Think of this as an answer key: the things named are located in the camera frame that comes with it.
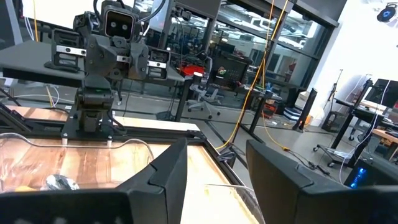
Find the computer monitor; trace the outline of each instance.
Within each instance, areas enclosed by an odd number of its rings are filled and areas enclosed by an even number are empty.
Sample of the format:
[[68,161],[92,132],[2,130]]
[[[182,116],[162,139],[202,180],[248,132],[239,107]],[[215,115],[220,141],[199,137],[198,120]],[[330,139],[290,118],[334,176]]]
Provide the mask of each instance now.
[[366,95],[365,100],[381,104],[388,108],[395,107],[395,104],[398,101],[398,81],[390,81],[386,93],[384,94],[383,102],[381,102],[381,97],[383,95],[384,89],[387,86],[387,83],[388,80],[378,79],[369,93]]

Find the yellow cable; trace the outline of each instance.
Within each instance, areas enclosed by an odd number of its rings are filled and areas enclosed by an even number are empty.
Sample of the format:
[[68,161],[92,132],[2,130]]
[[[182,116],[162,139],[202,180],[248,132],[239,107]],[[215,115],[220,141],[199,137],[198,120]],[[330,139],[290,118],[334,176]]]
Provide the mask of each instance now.
[[[281,14],[280,14],[280,16],[279,16],[279,18],[278,18],[278,21],[277,21],[277,24],[276,24],[276,26],[275,26],[274,32],[273,32],[273,34],[272,34],[271,40],[275,37],[275,32],[276,32],[276,30],[277,30],[278,27],[279,27],[280,20],[282,19],[282,15],[283,15],[283,13],[284,13],[284,11],[285,11],[285,8],[286,8],[286,5],[287,5],[287,2],[288,2],[288,1],[289,1],[289,0],[286,0],[285,5],[284,5],[284,8],[283,8],[283,10],[282,10],[282,12],[281,12]],[[272,16],[272,10],[273,10],[273,4],[271,5],[270,16]],[[233,132],[231,133],[231,135],[230,135],[230,137],[228,138],[228,140],[227,140],[222,146],[216,147],[215,149],[221,149],[221,148],[225,147],[225,146],[229,143],[229,141],[232,139],[232,137],[234,136],[236,130],[238,130],[239,120],[240,120],[240,119],[242,118],[242,116],[243,116],[243,111],[244,111],[244,109],[245,109],[245,107],[246,107],[246,103],[248,102],[248,98],[249,98],[249,96],[250,96],[250,93],[252,92],[253,87],[254,87],[254,85],[256,84],[256,80],[257,80],[257,77],[259,76],[260,69],[261,69],[261,67],[264,67],[264,68],[265,68],[265,64],[266,64],[266,63],[265,63],[265,62],[266,62],[266,53],[267,53],[267,47],[266,47],[266,50],[265,50],[265,52],[264,52],[264,56],[263,56],[263,58],[262,58],[262,62],[261,62],[261,64],[260,64],[260,67],[259,67],[259,69],[257,70],[256,76],[254,77],[254,81],[253,81],[253,83],[252,83],[251,86],[250,86],[250,89],[249,89],[249,92],[248,92],[247,95],[246,95],[246,98],[244,99],[244,103],[243,103],[243,106],[242,106],[241,114],[239,115],[239,118],[238,118],[238,120],[237,120],[237,122],[236,122],[236,124],[235,124],[235,128],[234,128]]]
[[[282,10],[282,13],[285,11],[287,2],[288,2],[288,1],[285,2],[284,8],[283,8],[283,10]],[[268,23],[268,26],[271,26],[271,16],[272,16],[272,13],[269,14],[269,23]],[[278,21],[277,21],[277,23],[276,23],[276,26],[275,26],[275,29],[274,29],[274,30],[277,30],[277,29],[278,29],[279,22],[280,22],[280,19],[281,19],[281,18],[282,18],[282,14],[279,16]],[[267,30],[267,41],[266,41],[266,43],[267,43],[267,45],[268,45],[268,30]],[[264,68],[262,69],[262,88],[264,89],[264,87],[265,87],[265,82],[266,82],[266,68],[265,68],[265,65],[264,65],[263,67],[264,67]],[[271,141],[274,142],[277,146],[281,147],[282,150],[288,151],[288,150],[289,150],[288,147],[279,144],[279,143],[278,143],[277,141],[275,141],[274,138],[269,134],[268,129],[267,129],[267,126],[266,126],[266,119],[265,119],[265,117],[264,117],[264,112],[263,112],[263,110],[261,111],[261,113],[262,113],[262,122],[264,123],[264,129],[266,130],[266,133],[267,133],[267,135],[269,136],[269,138],[271,139]]]
[[36,21],[36,3],[35,0],[33,0],[33,18],[35,21],[35,36],[36,36],[36,41],[39,41],[39,35],[37,34],[37,21]]
[[51,96],[51,93],[50,93],[50,90],[49,90],[49,87],[48,86],[46,86],[45,87],[46,89],[47,89],[47,94],[49,95],[49,100],[50,100],[50,106],[51,107],[53,107],[53,101],[52,101],[52,96]]

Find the wood grain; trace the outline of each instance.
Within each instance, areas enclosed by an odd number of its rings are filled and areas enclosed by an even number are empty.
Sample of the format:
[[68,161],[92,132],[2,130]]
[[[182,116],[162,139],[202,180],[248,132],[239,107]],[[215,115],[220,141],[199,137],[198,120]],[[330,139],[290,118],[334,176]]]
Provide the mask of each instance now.
[[[62,112],[30,108],[12,108],[30,118],[62,120]],[[146,119],[116,118],[126,126],[192,129],[194,124]],[[31,139],[36,144],[59,145],[58,140]],[[103,146],[99,142],[73,142],[69,145]],[[151,144],[154,157],[168,145]],[[0,167],[3,190],[21,185],[39,189],[51,174],[75,180],[81,188],[113,188],[139,172],[150,162],[147,148],[128,144],[118,149],[35,147],[18,139],[0,139]],[[188,177],[182,223],[258,223],[231,187],[227,178],[201,146],[188,147]]]

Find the black pole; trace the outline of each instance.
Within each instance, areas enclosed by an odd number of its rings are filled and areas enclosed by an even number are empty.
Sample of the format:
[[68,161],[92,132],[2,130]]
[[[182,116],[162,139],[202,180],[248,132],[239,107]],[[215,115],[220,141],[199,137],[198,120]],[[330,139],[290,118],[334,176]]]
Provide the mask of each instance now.
[[175,122],[180,122],[181,120],[182,111],[184,109],[185,102],[188,96],[189,87],[191,86],[191,84],[192,84],[192,79],[187,79],[184,81],[181,99],[180,102],[178,103],[177,112],[175,114],[175,120],[174,120]]
[[303,131],[304,125],[305,125],[305,120],[307,119],[308,115],[310,114],[313,102],[315,101],[315,98],[317,97],[317,90],[312,88],[310,95],[308,96],[307,102],[304,105],[303,111],[301,112],[301,115],[299,119],[297,120],[296,124],[293,126],[293,130],[297,130],[297,128],[300,131]]

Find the workbench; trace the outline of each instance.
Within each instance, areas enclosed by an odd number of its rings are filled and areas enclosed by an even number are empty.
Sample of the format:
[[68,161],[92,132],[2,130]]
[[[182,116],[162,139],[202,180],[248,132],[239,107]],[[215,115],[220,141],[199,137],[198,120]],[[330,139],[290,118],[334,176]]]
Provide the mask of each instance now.
[[388,148],[387,153],[385,153],[383,156],[385,159],[390,161],[394,157],[395,153],[398,151],[398,138],[386,134],[385,130],[380,130],[380,129],[373,129],[372,133],[373,135],[369,142],[369,150],[372,153],[374,153],[377,146],[380,144],[380,141],[382,139],[387,139],[388,141],[391,142],[391,144]]
[[[9,106],[25,118],[65,121],[62,111]],[[170,130],[199,130],[194,124],[149,119],[115,117],[125,126]],[[152,158],[143,144],[127,144],[119,149],[36,147],[19,139],[1,139],[0,166],[3,190],[27,185],[39,189],[51,174],[62,174],[80,188],[113,188],[144,168]],[[61,145],[61,140],[30,139],[40,145]],[[69,145],[104,146],[103,142],[73,142]],[[120,145],[113,142],[112,147]],[[151,144],[154,157],[168,145]],[[249,209],[248,199],[238,190],[212,185],[231,185],[221,162],[204,147],[188,144],[188,177],[182,223],[262,223]]]

